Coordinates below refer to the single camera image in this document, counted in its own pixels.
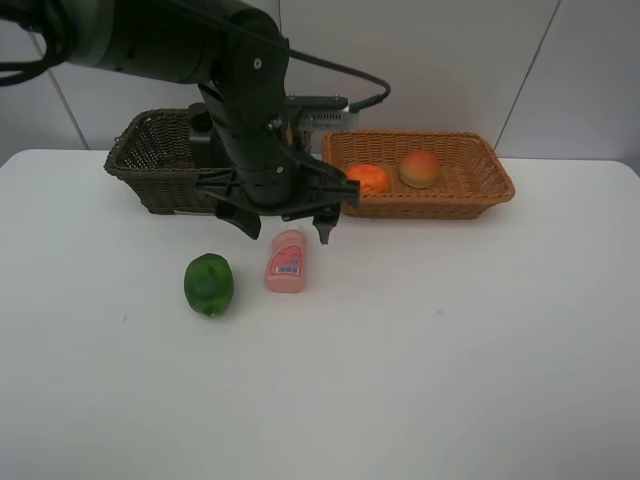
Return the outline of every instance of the barcode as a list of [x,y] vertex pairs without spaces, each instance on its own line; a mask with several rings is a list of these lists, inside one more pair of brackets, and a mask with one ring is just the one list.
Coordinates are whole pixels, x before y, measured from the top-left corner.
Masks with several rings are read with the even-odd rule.
[[278,267],[276,273],[290,273],[291,275],[300,275],[300,269],[298,267]]

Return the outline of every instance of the wicker basket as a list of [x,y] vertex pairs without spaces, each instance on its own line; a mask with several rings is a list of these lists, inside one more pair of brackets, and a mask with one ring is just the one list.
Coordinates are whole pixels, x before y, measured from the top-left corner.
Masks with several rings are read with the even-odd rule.
[[[399,162],[411,151],[433,152],[440,161],[435,185],[416,189],[398,177]],[[391,132],[366,130],[325,136],[324,159],[346,171],[364,162],[386,167],[391,192],[363,195],[359,208],[343,205],[347,215],[385,218],[476,218],[515,195],[491,146],[473,133]]]
[[218,169],[195,168],[187,110],[138,115],[109,152],[105,170],[126,182],[149,212],[213,214],[216,200],[196,193],[198,177]]

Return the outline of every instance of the orange wicker basket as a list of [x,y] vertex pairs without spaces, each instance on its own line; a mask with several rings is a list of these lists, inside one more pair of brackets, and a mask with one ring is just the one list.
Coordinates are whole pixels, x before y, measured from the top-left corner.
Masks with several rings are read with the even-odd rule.
[[[398,177],[398,164],[418,149],[433,152],[440,162],[438,180],[427,189],[409,187]],[[470,219],[516,193],[493,148],[474,133],[334,133],[325,136],[323,154],[344,172],[362,162],[385,167],[391,176],[391,192],[363,195],[359,208],[343,205],[354,217]]]

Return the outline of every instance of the peach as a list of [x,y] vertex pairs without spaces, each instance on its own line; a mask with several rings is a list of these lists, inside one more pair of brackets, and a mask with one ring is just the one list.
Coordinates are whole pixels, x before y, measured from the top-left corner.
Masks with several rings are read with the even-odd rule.
[[426,150],[409,153],[399,167],[400,179],[413,188],[427,188],[436,183],[440,173],[437,157]]

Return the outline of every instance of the dark brown wicker basket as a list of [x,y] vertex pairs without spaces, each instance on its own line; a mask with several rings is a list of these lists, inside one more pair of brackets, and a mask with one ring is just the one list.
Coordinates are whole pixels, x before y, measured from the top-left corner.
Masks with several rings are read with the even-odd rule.
[[149,212],[213,214],[216,200],[196,193],[198,177],[218,169],[195,168],[187,110],[152,110],[133,119],[109,152],[105,170],[126,182]]

